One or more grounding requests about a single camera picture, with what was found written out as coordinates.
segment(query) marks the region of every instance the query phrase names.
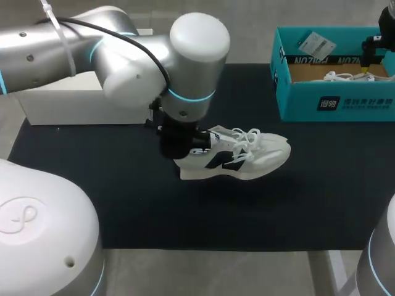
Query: black mat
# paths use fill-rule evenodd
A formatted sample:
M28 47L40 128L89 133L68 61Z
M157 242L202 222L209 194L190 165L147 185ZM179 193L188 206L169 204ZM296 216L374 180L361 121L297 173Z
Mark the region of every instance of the black mat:
M268 65L227 65L202 126L259 128L293 148L243 182L180 181L141 126L20 130L10 161L63 176L91 198L105 248L362 249L395 192L394 123L280 123Z

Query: white shoelace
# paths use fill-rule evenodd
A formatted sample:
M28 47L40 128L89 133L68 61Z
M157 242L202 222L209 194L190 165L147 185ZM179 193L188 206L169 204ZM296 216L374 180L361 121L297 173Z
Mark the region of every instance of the white shoelace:
M313 81L394 81L395 76L392 77L381 77L381 76L376 76L371 73L366 73L366 74L358 74L358 75L352 75L350 73L342 73L342 74L336 74L335 71L331 71L328 74L325 75L323 80L313 80Z
M232 131L234 136L238 136L236 138L237 143L233 146L233 150L236 151L238 148L242 148L245 153L234 154L233 161L229 163L238 163L244 160L251 162L254 160L254 151L260 149L259 146L259 138L260 138L260 130L253 128L246 133L245 131L239 128L233 128Z

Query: robotic arm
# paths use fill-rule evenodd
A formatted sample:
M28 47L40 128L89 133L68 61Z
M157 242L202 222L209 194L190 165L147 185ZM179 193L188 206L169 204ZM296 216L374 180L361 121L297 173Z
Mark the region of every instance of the robotic arm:
M390 0L378 21L381 36L370 36L362 43L361 67L367 73L377 49L387 49L395 52L395 0Z
M183 158L191 148L209 145L198 121L209 109L230 48L228 30L219 20L186 14L169 35L139 36L124 11L106 6L61 18L60 25L75 72L95 71L108 100L124 108L160 104L165 157ZM94 26L117 32L146 51ZM0 53L0 94L37 88L73 73L51 22L0 31Z

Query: n logo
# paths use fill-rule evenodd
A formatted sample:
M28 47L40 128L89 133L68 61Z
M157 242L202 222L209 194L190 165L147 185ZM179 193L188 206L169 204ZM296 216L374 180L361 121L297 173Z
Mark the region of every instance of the n logo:
M285 52L283 47L280 47L280 59L281 59L281 63L284 62L284 58L285 58Z
M277 74L277 70L274 70L273 87L275 92L277 92L277 85L278 85L278 74Z
M246 153L243 149L241 149L240 154ZM222 166L222 168L226 170L238 171L245 160L242 162L234 163L232 162L233 152L230 151L222 151L216 154L216 156L206 165L206 168L218 168Z

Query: sneaker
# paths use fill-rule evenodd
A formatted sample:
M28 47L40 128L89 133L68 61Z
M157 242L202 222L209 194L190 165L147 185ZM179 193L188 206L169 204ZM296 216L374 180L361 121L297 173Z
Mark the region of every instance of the sneaker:
M281 167L291 153L287 139L264 134L258 129L247 133L241 129L216 126L211 149L192 149L183 159L174 160L182 180L207 179L228 175L242 180L256 179Z

